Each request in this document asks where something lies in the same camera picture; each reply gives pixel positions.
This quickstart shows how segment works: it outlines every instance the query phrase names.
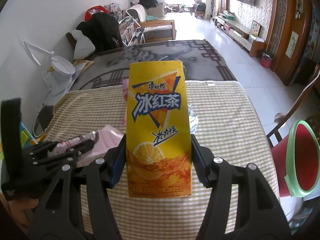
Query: silver screw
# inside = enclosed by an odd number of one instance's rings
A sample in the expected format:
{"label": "silver screw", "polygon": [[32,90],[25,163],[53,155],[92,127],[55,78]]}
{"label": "silver screw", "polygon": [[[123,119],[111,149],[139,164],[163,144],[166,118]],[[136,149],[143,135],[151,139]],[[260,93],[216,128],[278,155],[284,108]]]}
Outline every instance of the silver screw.
{"label": "silver screw", "polygon": [[98,158],[96,159],[97,164],[103,164],[104,163],[104,158]]}
{"label": "silver screw", "polygon": [[254,163],[249,163],[248,167],[250,170],[254,171],[257,168],[257,165],[255,165]]}
{"label": "silver screw", "polygon": [[222,162],[223,162],[223,159],[220,158],[220,157],[215,157],[215,158],[213,159],[213,161],[214,161],[215,163],[222,163]]}
{"label": "silver screw", "polygon": [[70,165],[69,164],[65,164],[65,165],[62,166],[62,170],[63,171],[67,171],[69,169],[70,169]]}

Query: pink plastic wrapper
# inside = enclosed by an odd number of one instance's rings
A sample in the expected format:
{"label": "pink plastic wrapper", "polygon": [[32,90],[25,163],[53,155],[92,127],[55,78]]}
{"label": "pink plastic wrapper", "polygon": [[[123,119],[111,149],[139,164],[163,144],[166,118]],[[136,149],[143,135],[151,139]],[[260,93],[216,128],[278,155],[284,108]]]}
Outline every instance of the pink plastic wrapper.
{"label": "pink plastic wrapper", "polygon": [[123,134],[119,130],[107,124],[101,130],[80,135],[78,137],[57,144],[52,152],[48,153],[48,156],[50,157],[64,153],[68,148],[81,143],[81,141],[93,139],[93,141],[95,142],[93,149],[78,157],[77,167],[87,166],[95,159],[104,157],[109,149],[117,147],[122,137]]}
{"label": "pink plastic wrapper", "polygon": [[[129,87],[129,78],[123,78],[122,79],[122,94],[123,94],[123,98],[126,102],[128,101],[128,87]],[[127,125],[127,106],[125,107],[124,117],[123,117],[121,125],[122,126]]]}

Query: lemon slice image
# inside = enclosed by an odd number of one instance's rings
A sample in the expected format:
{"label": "lemon slice image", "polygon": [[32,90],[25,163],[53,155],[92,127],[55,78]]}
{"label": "lemon slice image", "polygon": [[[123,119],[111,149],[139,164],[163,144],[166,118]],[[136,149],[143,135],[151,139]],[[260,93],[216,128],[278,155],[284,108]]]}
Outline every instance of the lemon slice image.
{"label": "lemon slice image", "polygon": [[164,159],[160,148],[150,142],[140,143],[133,151],[133,155],[143,165],[152,165]]}

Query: iced tea box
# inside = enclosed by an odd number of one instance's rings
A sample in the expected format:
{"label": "iced tea box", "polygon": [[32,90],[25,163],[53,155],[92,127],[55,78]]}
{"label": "iced tea box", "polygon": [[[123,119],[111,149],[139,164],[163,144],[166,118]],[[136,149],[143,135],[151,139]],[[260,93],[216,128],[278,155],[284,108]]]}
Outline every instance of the iced tea box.
{"label": "iced tea box", "polygon": [[126,147],[130,197],[191,195],[191,139],[182,62],[130,65]]}

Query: checkered tablecloth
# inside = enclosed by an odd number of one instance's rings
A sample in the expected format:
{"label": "checkered tablecloth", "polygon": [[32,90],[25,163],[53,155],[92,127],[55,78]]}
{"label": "checkered tablecloth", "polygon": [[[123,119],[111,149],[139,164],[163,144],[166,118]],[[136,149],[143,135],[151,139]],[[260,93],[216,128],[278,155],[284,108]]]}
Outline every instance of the checkered tablecloth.
{"label": "checkered tablecloth", "polygon": [[[279,198],[276,170],[262,125],[242,86],[236,81],[186,81],[188,103],[199,117],[196,138],[215,156],[232,165],[255,163]],[[125,133],[122,87],[67,93],[54,107],[47,139],[68,139],[106,124]],[[209,201],[210,189],[193,168],[192,195],[171,199],[129,198],[127,173],[108,195],[123,239],[195,239]],[[92,233],[86,187],[81,188],[85,230]],[[236,221],[237,186],[232,188],[228,225]]]}

